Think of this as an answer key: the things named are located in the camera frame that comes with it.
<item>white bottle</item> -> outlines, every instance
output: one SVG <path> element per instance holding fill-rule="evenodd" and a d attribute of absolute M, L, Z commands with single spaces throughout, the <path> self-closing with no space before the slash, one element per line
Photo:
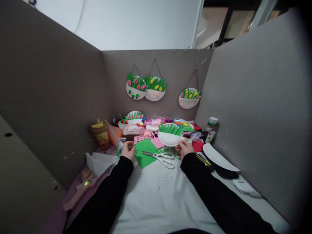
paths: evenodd
<path fill-rule="evenodd" d="M 210 143 L 215 136 L 214 128 L 218 122 L 218 119 L 215 117 L 210 117 L 209 122 L 207 123 L 207 126 L 204 127 L 201 131 L 201 133 L 204 135 L 204 141 L 205 143 Z"/>

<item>yellow lid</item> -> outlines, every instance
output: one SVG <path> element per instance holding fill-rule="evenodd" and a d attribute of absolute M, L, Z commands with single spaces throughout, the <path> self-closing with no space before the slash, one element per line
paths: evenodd
<path fill-rule="evenodd" d="M 92 128 L 102 128 L 104 127 L 103 121 L 100 121 L 100 119 L 97 119 L 97 123 L 94 125 L 91 125 Z"/>

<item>black sleeve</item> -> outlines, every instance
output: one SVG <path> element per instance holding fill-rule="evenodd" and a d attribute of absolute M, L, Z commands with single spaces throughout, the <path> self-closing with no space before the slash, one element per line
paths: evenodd
<path fill-rule="evenodd" d="M 102 181 L 65 233 L 109 233 L 119 212 L 132 171 L 131 160 L 121 156 L 110 176 Z"/>
<path fill-rule="evenodd" d="M 211 175 L 209 169 L 198 161 L 195 153 L 184 157 L 181 169 L 224 232 L 276 233 L 271 224 L 265 222 L 239 196 Z"/>

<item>person's right hand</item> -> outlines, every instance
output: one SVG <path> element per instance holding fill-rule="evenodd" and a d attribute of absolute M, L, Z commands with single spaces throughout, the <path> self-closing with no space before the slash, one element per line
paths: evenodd
<path fill-rule="evenodd" d="M 134 146 L 135 144 L 133 141 L 126 141 L 123 144 L 121 156 L 124 156 L 132 161 L 134 159 L 134 156 L 136 155 L 136 147 Z"/>
<path fill-rule="evenodd" d="M 188 141 L 182 140 L 179 141 L 179 144 L 175 148 L 181 155 L 181 160 L 183 160 L 184 156 L 188 153 L 194 153 L 194 148 Z"/>

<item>white scissors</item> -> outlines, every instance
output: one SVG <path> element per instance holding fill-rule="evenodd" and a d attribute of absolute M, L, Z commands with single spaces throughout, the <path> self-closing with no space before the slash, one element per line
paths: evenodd
<path fill-rule="evenodd" d="M 173 153 L 164 152 L 164 153 L 156 154 L 156 153 L 150 153 L 150 152 L 146 152 L 146 151 L 142 151 L 142 153 L 145 155 L 149 155 L 149 156 L 156 158 L 168 169 L 174 169 L 174 167 L 175 167 L 175 165 L 171 161 L 167 160 L 167 159 L 171 159 L 171 160 L 175 159 L 175 155 Z"/>

